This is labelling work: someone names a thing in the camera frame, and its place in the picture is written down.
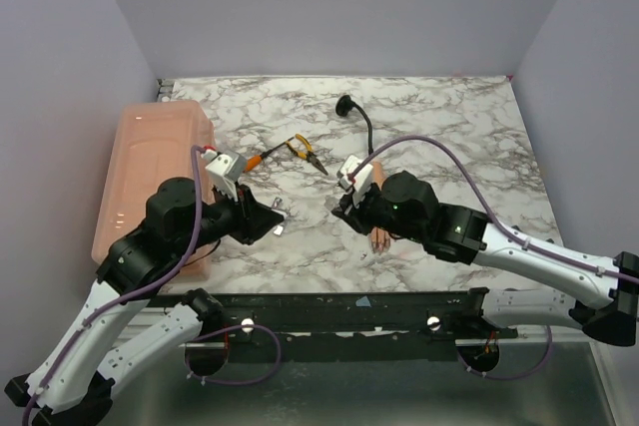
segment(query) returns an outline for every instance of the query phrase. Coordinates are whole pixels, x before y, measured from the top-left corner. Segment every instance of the pink bin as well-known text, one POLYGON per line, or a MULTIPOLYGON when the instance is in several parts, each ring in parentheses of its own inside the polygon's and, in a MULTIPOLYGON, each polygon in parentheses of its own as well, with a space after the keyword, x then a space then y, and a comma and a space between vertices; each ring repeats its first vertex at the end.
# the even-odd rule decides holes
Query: pink bin
MULTIPOLYGON (((137 104, 126 107, 120 118, 102 196, 91 255, 97 263, 109 246, 140 224, 145 203, 158 186, 171 177, 193 178, 191 145, 214 146, 213 124, 195 101, 137 104)), ((200 165, 202 192, 213 201, 213 185, 200 165)), ((193 255, 197 258, 210 246, 193 255)), ((178 278, 207 277, 208 263, 185 267, 178 278)))

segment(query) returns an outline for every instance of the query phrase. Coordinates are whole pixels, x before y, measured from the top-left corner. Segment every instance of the marble surface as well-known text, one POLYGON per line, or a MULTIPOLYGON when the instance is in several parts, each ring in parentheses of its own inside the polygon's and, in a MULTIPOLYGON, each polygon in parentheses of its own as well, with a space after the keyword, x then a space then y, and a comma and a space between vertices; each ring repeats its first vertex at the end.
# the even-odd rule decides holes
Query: marble surface
MULTIPOLYGON (((493 78, 205 78, 177 80, 174 100, 193 99, 213 121, 221 150, 250 157, 295 133, 314 145, 330 173, 320 174, 283 148, 244 175, 261 202, 275 197, 289 214, 282 236, 253 246, 230 238, 213 255, 211 275, 175 282, 210 292, 335 292, 460 290, 476 286, 529 288, 538 284, 497 269, 450 264, 407 240, 372 253, 329 211, 342 195, 335 173, 350 154, 366 153, 366 125, 358 112, 334 111, 350 94, 370 116, 373 144, 409 133, 439 139, 468 167, 498 215, 527 233, 560 242, 539 169, 509 82, 493 78)), ((404 143, 383 154, 388 175, 408 170, 432 183, 439 199, 481 210, 454 164, 435 147, 404 143)))

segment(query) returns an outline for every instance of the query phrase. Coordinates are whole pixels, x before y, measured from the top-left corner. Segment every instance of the yellow handle pliers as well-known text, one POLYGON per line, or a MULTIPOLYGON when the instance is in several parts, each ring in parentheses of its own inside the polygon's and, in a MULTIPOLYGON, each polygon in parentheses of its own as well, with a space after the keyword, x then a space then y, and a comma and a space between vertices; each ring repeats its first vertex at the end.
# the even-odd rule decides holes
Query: yellow handle pliers
POLYGON ((296 134, 296 139, 298 139, 300 142, 302 142, 304 144, 304 146, 307 148, 307 151, 306 152, 300 152, 293 145, 291 145, 291 142, 287 142, 287 147, 289 147, 289 150, 294 155, 296 155, 296 156, 300 157, 301 159, 306 160, 307 162, 309 162, 311 165, 313 165, 316 169, 318 169, 324 175, 328 175, 328 172, 323 167, 323 165, 320 162, 320 159, 318 159, 318 156, 313 151, 313 147, 311 146, 309 141, 307 139, 305 139, 300 134, 296 134))

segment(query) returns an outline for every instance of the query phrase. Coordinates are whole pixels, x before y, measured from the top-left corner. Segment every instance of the hand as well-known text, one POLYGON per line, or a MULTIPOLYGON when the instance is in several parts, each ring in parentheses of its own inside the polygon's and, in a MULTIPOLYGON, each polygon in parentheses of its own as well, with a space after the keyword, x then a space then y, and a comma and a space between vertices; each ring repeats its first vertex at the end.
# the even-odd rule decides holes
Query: hand
MULTIPOLYGON (((385 180, 380 162, 372 162, 372 180, 381 189, 385 180)), ((370 232, 370 246, 373 253, 384 253, 390 248, 390 235, 381 228, 373 228, 370 232)))
POLYGON ((384 253, 390 248, 390 235, 381 228, 373 228, 370 232, 370 246, 373 253, 384 253))

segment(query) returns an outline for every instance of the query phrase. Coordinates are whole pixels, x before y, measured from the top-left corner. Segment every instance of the gray wall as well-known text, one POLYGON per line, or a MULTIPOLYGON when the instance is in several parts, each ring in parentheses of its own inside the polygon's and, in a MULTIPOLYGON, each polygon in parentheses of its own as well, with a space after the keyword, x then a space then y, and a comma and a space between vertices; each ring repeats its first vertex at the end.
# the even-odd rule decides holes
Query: gray wall
MULTIPOLYGON (((558 0, 515 94, 565 242, 639 252, 639 3, 558 0)), ((639 348, 614 348, 639 424, 639 348)))
MULTIPOLYGON (((115 0, 0 0, 0 379, 51 351, 88 292, 119 113, 157 91, 115 0)), ((20 411, 0 394, 0 421, 20 411)))
POLYGON ((117 0, 158 77, 510 74, 556 0, 117 0))

